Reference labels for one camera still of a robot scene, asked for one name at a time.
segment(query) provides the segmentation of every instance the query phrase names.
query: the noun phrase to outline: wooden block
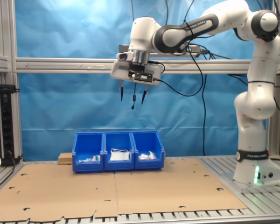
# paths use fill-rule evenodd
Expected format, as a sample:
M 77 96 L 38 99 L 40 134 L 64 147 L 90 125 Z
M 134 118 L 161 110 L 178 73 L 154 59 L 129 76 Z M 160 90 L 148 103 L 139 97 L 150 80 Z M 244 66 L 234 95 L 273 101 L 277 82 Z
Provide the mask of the wooden block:
M 58 157 L 58 165 L 71 165 L 72 164 L 72 154 L 71 153 L 61 153 Z

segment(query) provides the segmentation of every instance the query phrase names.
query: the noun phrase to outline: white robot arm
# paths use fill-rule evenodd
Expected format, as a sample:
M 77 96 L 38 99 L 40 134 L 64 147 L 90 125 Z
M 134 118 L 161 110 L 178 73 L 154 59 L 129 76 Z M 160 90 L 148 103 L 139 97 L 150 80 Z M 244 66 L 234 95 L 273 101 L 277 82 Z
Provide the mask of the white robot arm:
M 234 179 L 244 184 L 280 183 L 280 168 L 266 149 L 263 119 L 275 111 L 274 79 L 280 61 L 278 18 L 272 11 L 251 12 L 244 0 L 228 0 L 206 10 L 183 25 L 161 27 L 153 18 L 133 22 L 129 51 L 117 54 L 111 77 L 148 85 L 158 85 L 163 67 L 149 61 L 152 51 L 174 53 L 186 41 L 202 34 L 234 29 L 236 36 L 254 42 L 248 70 L 248 90 L 235 99 L 238 120 L 237 167 Z

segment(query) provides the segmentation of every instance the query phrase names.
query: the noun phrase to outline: white object in bin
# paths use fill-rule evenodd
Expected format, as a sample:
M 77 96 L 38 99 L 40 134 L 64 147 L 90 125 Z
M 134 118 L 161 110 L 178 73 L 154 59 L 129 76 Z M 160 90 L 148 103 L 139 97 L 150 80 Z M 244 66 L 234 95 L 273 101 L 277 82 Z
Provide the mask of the white object in bin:
M 79 162 L 93 162 L 93 161 L 101 161 L 101 157 L 99 155 L 94 155 L 93 158 L 86 158 L 86 160 L 79 160 Z
M 142 154 L 139 156 L 139 159 L 140 159 L 140 160 L 156 160 L 157 157 L 155 157 L 155 155 L 154 155 L 153 152 L 149 151 L 149 155 L 146 155 L 146 154 L 143 154 L 143 153 L 142 153 Z
M 151 160 L 156 160 L 156 159 L 157 159 L 157 157 L 155 157 L 155 155 L 154 155 L 153 152 L 149 151 L 149 153 L 150 153 L 149 158 L 150 158 Z
M 140 160 L 149 160 L 149 155 L 145 155 L 145 154 L 141 154 L 140 156 L 139 156 L 139 159 Z
M 129 151 L 126 149 L 111 149 L 110 161 L 129 160 Z

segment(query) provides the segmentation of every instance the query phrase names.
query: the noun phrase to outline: black ring on robot arm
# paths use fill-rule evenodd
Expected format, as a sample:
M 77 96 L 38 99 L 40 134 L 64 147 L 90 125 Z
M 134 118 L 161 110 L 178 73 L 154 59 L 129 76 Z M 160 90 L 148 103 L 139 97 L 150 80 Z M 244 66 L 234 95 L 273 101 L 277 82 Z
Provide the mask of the black ring on robot arm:
M 202 21 L 211 21 L 212 22 L 212 26 L 210 26 L 209 28 L 206 28 L 202 31 L 199 31 L 197 33 L 193 33 L 193 35 L 189 35 L 183 39 L 181 39 L 179 41 L 179 43 L 173 47 L 169 47 L 167 46 L 164 41 L 163 41 L 163 35 L 164 33 L 169 30 L 169 29 L 185 29 L 185 30 L 188 30 L 188 26 L 193 26 L 195 24 L 199 24 L 200 22 Z M 163 52 L 163 53 L 174 53 L 183 43 L 185 43 L 186 41 L 188 40 L 192 40 L 202 34 L 206 34 L 214 29 L 216 29 L 219 25 L 219 19 L 217 18 L 217 16 L 215 14 L 209 14 L 209 15 L 205 15 L 205 16 L 202 16 L 196 20 L 193 20 L 193 21 L 190 21 L 190 22 L 187 22 L 186 24 L 182 24 L 182 25 L 167 25 L 167 26 L 163 26 L 161 28 L 159 28 L 157 30 L 157 32 L 155 33 L 155 36 L 154 36 L 154 39 L 153 39 L 153 42 L 154 42 L 154 45 L 155 47 Z

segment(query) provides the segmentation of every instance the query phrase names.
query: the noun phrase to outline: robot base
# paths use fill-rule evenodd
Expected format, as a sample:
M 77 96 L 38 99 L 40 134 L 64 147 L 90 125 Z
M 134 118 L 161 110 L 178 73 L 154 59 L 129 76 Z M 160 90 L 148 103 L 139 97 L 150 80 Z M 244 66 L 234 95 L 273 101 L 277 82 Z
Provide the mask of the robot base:
M 267 188 L 267 187 L 280 187 L 280 180 L 267 182 L 266 184 L 262 185 L 262 184 L 243 184 L 243 183 L 237 182 L 233 179 L 233 173 L 222 174 L 222 178 L 228 183 L 228 185 L 232 189 L 235 189 L 238 193 L 241 193 L 241 194 L 247 193 L 247 192 L 249 192 L 248 190 L 251 190 L 251 189 L 261 189 L 261 188 Z
M 280 167 L 271 159 L 237 162 L 234 174 L 223 178 L 242 193 L 244 189 L 280 186 Z

